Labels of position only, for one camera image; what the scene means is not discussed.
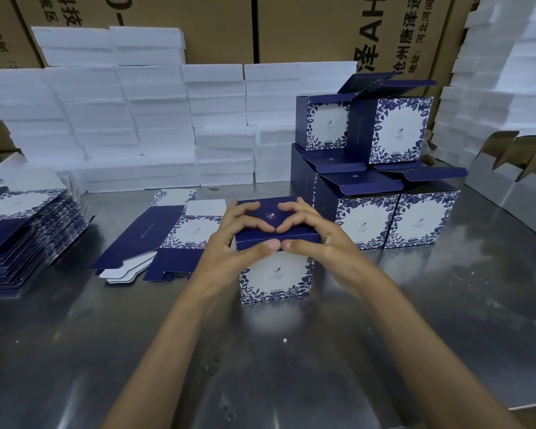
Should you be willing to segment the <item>person's left hand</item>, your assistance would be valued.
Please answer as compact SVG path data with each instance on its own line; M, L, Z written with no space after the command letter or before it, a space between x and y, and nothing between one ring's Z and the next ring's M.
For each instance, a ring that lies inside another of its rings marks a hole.
M245 229L260 230L272 234L275 228L264 220L248 215L261 206L259 201L238 203L233 201L221 219L218 230L213 233L195 268L186 291L201 303L211 303L227 286L249 266L233 266L235 250L231 249L234 237Z

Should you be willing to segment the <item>person's right hand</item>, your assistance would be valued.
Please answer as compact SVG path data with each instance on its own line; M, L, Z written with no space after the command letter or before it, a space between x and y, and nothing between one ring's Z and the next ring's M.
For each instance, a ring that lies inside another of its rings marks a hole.
M342 228L323 218L314 208L298 197L296 201L281 202L278 209L292 213L276 229L284 233L292 227L306 224L312 227L321 238L321 244L329 247L329 260L324 266L336 282L352 295L362 297L363 286L374 265L362 254Z

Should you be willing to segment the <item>blue floral gift box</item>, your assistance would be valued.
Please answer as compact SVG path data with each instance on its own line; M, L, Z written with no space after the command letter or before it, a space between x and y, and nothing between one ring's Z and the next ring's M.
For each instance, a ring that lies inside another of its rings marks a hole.
M309 205L315 202L318 174L360 172L367 169L362 160L350 157L344 149L306 151L293 143L290 183L293 193Z
M433 79L379 79L350 100L346 154L365 165L397 164L420 157L433 98L408 97Z
M273 197L260 199L260 208L247 212L247 215L260 218L277 228L293 211L282 211L279 203L294 202L294 197ZM317 231L302 223L292 226L284 233L267 233L260 229L244 228L237 233L231 245L236 251L244 251L266 240L275 238L283 240L305 240L321 243ZM241 304L259 303L288 297L304 296L310 293L314 270L314 259L279 250L269 257L261 259L239 275Z
M384 248L436 243L461 193L448 180L466 177L467 169L406 165L381 172L403 182Z
M386 243L403 188L402 180L370 170L318 174L313 205L359 249L379 249Z
M379 80L400 72L352 74L335 94L295 98L294 144L304 151L336 150L346 145L351 102Z

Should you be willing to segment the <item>person's left forearm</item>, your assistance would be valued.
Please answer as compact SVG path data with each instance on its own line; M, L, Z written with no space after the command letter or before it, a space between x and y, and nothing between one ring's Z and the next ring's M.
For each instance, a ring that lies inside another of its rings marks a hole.
M99 429L170 429L203 321L235 286L188 282Z

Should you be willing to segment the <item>person's right forearm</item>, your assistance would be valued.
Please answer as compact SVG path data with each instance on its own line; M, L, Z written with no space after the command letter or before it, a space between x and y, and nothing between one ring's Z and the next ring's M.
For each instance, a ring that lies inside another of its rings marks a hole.
M453 353L382 271L358 273L357 295L428 429L526 429Z

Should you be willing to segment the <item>open blue floral gift box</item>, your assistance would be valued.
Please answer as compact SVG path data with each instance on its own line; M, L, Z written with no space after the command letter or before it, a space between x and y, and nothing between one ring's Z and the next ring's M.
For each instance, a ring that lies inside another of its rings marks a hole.
M313 205L359 249L379 249L386 243L403 188L402 180L370 170L318 174Z
M397 164L420 157L433 98L408 97L433 79L379 79L350 100L346 154L365 165Z
M304 151L336 150L346 145L351 102L379 80L400 72L352 74L335 94L295 98L294 144Z
M350 157L344 149L306 151L293 143L290 183L293 193L309 205L315 202L318 174L360 172L367 169L362 160Z
M466 177L467 169L406 165L381 172L403 182L384 248L436 243L461 193L448 180Z

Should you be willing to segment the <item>flat unfolded blue floral box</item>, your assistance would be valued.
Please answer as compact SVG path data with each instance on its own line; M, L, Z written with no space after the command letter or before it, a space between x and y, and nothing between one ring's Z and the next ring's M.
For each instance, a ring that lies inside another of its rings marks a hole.
M126 259L157 251L144 281L171 281L176 274L192 274L225 211L224 199L198 200L195 189L161 189L89 269L99 275L119 268Z

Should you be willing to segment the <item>flat white box blank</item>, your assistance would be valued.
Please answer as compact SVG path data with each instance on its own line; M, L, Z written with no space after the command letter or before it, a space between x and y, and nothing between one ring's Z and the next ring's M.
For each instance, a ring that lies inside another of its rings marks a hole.
M152 263L157 251L151 251L126 259L119 268L105 269L99 277L109 284L130 284Z

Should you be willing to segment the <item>white corrugated open carton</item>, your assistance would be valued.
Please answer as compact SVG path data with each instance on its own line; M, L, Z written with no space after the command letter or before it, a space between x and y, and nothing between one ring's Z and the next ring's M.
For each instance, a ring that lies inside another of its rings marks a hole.
M465 185L503 208L515 182L522 173L520 164L512 164L506 156L519 131L497 131L482 145L469 167Z
M517 146L515 152L522 171L502 208L536 233L536 144Z

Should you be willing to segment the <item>brown printed cardboard carton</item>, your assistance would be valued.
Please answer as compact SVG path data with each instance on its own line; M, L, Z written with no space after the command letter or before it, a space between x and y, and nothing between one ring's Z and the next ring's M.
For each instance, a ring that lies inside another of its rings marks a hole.
M260 63L355 61L427 79L453 0L257 0Z
M168 27L190 64L254 62L252 0L14 0L26 26Z
M42 60L15 1L0 0L0 69L42 67Z

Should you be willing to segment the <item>stack of flat blue cartons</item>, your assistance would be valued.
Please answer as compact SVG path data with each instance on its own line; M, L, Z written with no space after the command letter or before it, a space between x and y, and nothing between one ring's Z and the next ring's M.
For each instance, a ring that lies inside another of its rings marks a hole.
M0 298L23 294L93 217L72 174L0 165Z

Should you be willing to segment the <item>tall pile of white foam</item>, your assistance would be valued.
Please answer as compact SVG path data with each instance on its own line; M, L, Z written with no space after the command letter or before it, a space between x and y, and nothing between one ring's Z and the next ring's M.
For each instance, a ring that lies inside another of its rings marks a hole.
M430 153L468 167L495 132L536 136L536 0L480 0L465 28Z

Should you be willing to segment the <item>wall of white foam blocks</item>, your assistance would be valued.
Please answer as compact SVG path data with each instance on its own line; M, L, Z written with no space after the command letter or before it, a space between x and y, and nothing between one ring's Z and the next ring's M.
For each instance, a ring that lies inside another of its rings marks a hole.
M356 70L186 64L178 28L33 30L46 67L0 69L0 122L28 163L91 193L289 181L295 96Z

